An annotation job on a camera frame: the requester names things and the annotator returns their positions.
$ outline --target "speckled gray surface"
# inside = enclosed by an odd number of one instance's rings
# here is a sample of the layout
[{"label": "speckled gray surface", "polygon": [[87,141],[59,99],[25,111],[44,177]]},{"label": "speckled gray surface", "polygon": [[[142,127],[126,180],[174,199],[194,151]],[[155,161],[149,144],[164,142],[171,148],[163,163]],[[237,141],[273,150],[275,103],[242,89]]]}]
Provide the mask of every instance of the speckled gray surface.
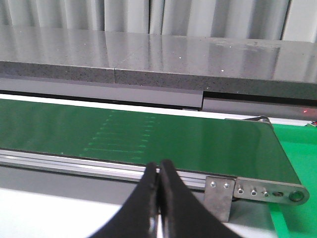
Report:
[{"label": "speckled gray surface", "polygon": [[317,100],[317,45],[0,26],[10,75]]}]

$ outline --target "bolt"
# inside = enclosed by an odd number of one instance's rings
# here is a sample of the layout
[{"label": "bolt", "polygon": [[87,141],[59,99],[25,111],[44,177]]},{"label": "bolt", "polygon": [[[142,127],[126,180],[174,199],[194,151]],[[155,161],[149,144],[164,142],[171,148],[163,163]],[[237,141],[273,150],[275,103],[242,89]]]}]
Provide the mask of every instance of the bolt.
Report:
[{"label": "bolt", "polygon": [[264,197],[268,197],[269,196],[269,193],[268,193],[268,191],[266,190],[265,187],[263,188],[262,194],[263,194]]},{"label": "bolt", "polygon": [[256,196],[256,195],[257,195],[257,191],[256,191],[255,189],[253,189],[253,190],[251,191],[251,195],[252,195],[252,196]]}]

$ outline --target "green belt surface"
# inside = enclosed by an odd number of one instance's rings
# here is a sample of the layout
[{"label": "green belt surface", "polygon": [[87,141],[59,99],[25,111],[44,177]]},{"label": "green belt surface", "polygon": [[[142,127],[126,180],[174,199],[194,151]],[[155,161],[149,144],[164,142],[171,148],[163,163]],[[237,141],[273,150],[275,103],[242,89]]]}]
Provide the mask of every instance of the green belt surface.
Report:
[{"label": "green belt surface", "polygon": [[[0,100],[0,114],[2,148],[134,164],[169,158],[183,170],[299,183],[265,123],[15,100]],[[317,129],[274,131],[311,195],[301,206],[270,205],[275,227],[280,237],[315,238]]]}]

